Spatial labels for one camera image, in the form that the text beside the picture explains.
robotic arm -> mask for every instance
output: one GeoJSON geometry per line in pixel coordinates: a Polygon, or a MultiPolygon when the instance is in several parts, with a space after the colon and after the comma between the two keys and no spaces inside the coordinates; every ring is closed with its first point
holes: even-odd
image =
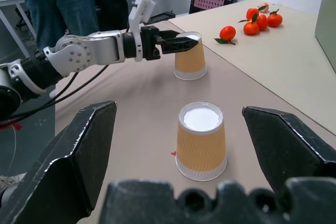
{"type": "Polygon", "coordinates": [[[188,51],[198,42],[176,38],[175,31],[159,31],[154,26],[142,27],[153,12],[155,2],[136,0],[129,16],[130,30],[104,31],[87,37],[65,35],[54,48],[46,47],[28,59],[0,64],[0,121],[13,114],[29,99],[37,98],[72,72],[92,65],[123,63],[127,58],[136,62],[160,59],[156,45],[163,54],[188,51]]]}

paper cup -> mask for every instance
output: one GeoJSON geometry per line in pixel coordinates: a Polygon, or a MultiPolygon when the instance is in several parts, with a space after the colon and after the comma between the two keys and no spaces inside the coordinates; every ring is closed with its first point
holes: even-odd
{"type": "Polygon", "coordinates": [[[227,164],[223,113],[216,105],[194,102],[179,116],[176,165],[189,179],[209,181],[227,164]]]}
{"type": "Polygon", "coordinates": [[[202,36],[197,32],[182,33],[177,37],[188,37],[198,41],[198,45],[187,52],[175,56],[175,76],[182,80],[197,80],[206,72],[202,36]]]}

person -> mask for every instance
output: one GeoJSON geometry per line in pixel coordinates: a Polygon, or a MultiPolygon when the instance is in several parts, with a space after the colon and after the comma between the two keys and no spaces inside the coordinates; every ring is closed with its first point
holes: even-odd
{"type": "Polygon", "coordinates": [[[25,0],[38,50],[54,47],[65,34],[87,36],[99,30],[94,0],[25,0]]]}

